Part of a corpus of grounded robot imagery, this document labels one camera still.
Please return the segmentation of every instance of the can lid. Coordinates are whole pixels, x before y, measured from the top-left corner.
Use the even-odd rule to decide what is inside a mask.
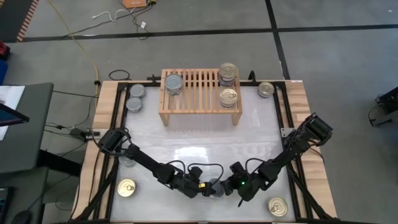
[[[273,215],[281,217],[287,213],[287,204],[282,198],[272,198],[268,202],[268,209]]]
[[[220,75],[223,78],[233,78],[238,74],[238,68],[232,63],[224,63],[220,66]]]
[[[233,105],[238,100],[238,94],[236,94],[236,92],[232,89],[226,89],[221,91],[220,100],[222,104]]]
[[[124,156],[119,156],[119,162],[126,167],[131,167],[136,163],[134,160]]]
[[[143,97],[145,95],[145,87],[141,84],[134,84],[130,88],[131,97]]]
[[[166,77],[165,85],[169,90],[179,89],[182,86],[182,78],[180,75],[171,74]]]
[[[274,86],[269,82],[262,82],[259,85],[259,92],[262,95],[269,96],[272,95],[274,91],[275,91]]]
[[[122,197],[128,197],[132,195],[135,190],[136,183],[130,178],[123,179],[118,184],[118,194]]]
[[[126,108],[129,111],[136,113],[142,108],[142,101],[140,98],[130,98],[126,102]]]

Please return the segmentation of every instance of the wooden shelf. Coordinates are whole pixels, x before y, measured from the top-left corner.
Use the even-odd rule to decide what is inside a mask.
[[[165,89],[167,75],[179,74],[183,80],[182,93],[170,95]],[[238,101],[232,108],[220,105],[220,93],[226,88],[236,91]],[[237,125],[243,113],[239,77],[231,87],[218,83],[218,69],[163,69],[160,83],[159,115],[165,126],[170,114],[231,114],[233,124]]]

